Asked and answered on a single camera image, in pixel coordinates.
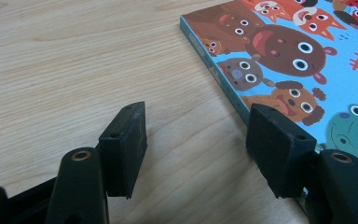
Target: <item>blue book cover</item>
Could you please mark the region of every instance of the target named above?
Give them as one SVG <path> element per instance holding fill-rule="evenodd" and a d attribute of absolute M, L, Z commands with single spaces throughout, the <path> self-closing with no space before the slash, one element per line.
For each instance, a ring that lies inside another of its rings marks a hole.
<path fill-rule="evenodd" d="M 235 0 L 181 29 L 246 124 L 269 105 L 358 157 L 358 0 Z"/>

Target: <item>cartoon animal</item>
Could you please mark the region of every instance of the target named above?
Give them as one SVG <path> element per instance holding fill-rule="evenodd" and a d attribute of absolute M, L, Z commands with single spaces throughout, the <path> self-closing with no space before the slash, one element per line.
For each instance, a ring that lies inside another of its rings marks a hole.
<path fill-rule="evenodd" d="M 326 54 L 337 55 L 334 48 L 323 48 L 308 35 L 274 24 L 258 27 L 245 42 L 247 52 L 259 54 L 258 62 L 267 68 L 294 77 L 314 77 L 320 84 L 327 82 L 321 73 Z"/>
<path fill-rule="evenodd" d="M 253 103 L 268 105 L 283 113 L 293 122 L 302 121 L 310 126 L 324 116 L 324 109 L 316 102 L 326 99 L 324 92 L 319 88 L 312 89 L 312 93 L 304 89 L 303 85 L 296 81 L 283 81 L 276 83 L 276 89 L 271 95 L 242 96 L 248 108 Z"/>
<path fill-rule="evenodd" d="M 293 15 L 293 22 L 305 32 L 320 35 L 331 40 L 334 40 L 334 37 L 327 28 L 347 29 L 328 12 L 317 7 L 304 7 L 300 9 Z"/>
<path fill-rule="evenodd" d="M 326 148 L 339 149 L 358 158 L 358 105 L 336 113 L 326 127 Z"/>
<path fill-rule="evenodd" d="M 305 32 L 321 35 L 331 40 L 334 40 L 334 37 L 327 28 L 346 29 L 345 26 L 336 21 L 328 12 L 317 7 L 304 7 L 300 5 L 300 0 L 242 0 L 242 2 L 274 23 L 277 23 L 278 18 L 293 21 L 296 26 Z"/>
<path fill-rule="evenodd" d="M 265 24 L 239 1 L 195 11 L 184 18 L 198 37 L 217 38 L 225 54 L 246 51 L 244 38 Z"/>
<path fill-rule="evenodd" d="M 261 82 L 270 87 L 275 86 L 271 80 L 263 77 L 263 71 L 257 63 L 258 59 L 260 55 L 256 54 L 252 59 L 230 58 L 218 65 L 236 91 L 248 91 Z"/>
<path fill-rule="evenodd" d="M 337 54 L 335 49 L 323 48 L 299 31 L 263 23 L 241 1 L 205 8 L 184 17 L 198 36 L 213 35 L 219 39 L 225 53 L 259 54 L 257 62 L 273 71 L 295 77 L 314 77 L 320 84 L 327 82 L 321 73 L 326 54 Z"/>
<path fill-rule="evenodd" d="M 276 1 L 263 1 L 255 5 L 255 11 L 261 15 L 269 18 L 274 23 L 277 23 L 277 19 L 281 18 L 287 21 L 291 21 L 292 17 L 287 13 L 284 8 Z"/>
<path fill-rule="evenodd" d="M 342 21 L 358 29 L 358 0 L 332 0 L 334 14 Z"/>
<path fill-rule="evenodd" d="M 200 40 L 203 46 L 209 51 L 211 56 L 216 57 L 223 51 L 222 44 L 220 43 L 219 39 L 214 36 L 210 36 L 208 38 L 200 37 Z"/>

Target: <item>book spine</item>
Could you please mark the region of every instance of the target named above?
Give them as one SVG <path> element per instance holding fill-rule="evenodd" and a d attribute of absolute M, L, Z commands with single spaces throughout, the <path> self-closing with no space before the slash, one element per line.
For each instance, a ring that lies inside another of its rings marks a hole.
<path fill-rule="evenodd" d="M 228 100 L 237 110 L 237 113 L 240 115 L 242 120 L 245 122 L 246 125 L 249 124 L 249 109 L 246 107 L 245 103 L 242 101 L 240 96 L 233 90 L 230 86 L 226 77 L 222 74 L 221 69 L 217 66 L 216 63 L 213 62 L 209 52 L 206 48 L 202 46 L 201 41 L 197 38 L 194 32 L 191 30 L 190 26 L 187 24 L 185 18 L 181 16 L 180 18 L 180 28 L 182 32 L 187 37 L 188 41 L 191 43 L 193 48 L 201 57 L 202 61 L 205 63 L 208 70 L 211 72 L 212 76 L 219 84 L 220 88 L 225 93 Z"/>

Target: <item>brown cartoon animal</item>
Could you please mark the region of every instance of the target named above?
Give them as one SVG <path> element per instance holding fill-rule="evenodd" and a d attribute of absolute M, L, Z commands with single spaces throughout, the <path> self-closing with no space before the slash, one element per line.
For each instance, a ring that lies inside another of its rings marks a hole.
<path fill-rule="evenodd" d="M 313 77 L 326 84 L 321 73 L 326 55 L 337 55 L 337 50 L 322 47 L 308 35 L 288 27 L 267 24 L 258 27 L 245 41 L 250 55 L 260 54 L 259 63 L 267 68 L 294 77 Z"/>
<path fill-rule="evenodd" d="M 293 122 L 302 121 L 310 126 L 324 116 L 324 109 L 316 102 L 326 99 L 324 92 L 319 88 L 312 90 L 313 94 L 304 89 L 303 85 L 296 81 L 283 81 L 276 83 L 276 89 L 271 95 L 242 96 L 242 100 L 251 107 L 253 103 L 268 105 L 283 113 Z"/>
<path fill-rule="evenodd" d="M 256 54 L 252 59 L 230 58 L 218 65 L 236 91 L 248 91 L 261 82 L 274 87 L 275 83 L 264 77 L 263 70 L 257 63 L 259 59 L 260 55 Z"/>
<path fill-rule="evenodd" d="M 211 54 L 213 57 L 216 57 L 223 51 L 222 43 L 214 36 L 205 38 L 200 37 L 200 41 L 202 42 L 202 45 L 209 51 L 209 54 Z"/>
<path fill-rule="evenodd" d="M 256 27 L 265 23 L 240 1 L 208 7 L 184 15 L 186 22 L 200 38 L 214 36 L 225 54 L 245 51 L 244 40 Z"/>

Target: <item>book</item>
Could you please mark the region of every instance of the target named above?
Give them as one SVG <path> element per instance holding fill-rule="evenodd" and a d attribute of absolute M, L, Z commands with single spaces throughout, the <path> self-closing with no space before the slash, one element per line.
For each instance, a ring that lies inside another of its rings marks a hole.
<path fill-rule="evenodd" d="M 180 27 L 246 124 L 268 105 L 358 158 L 357 0 L 234 0 Z"/>

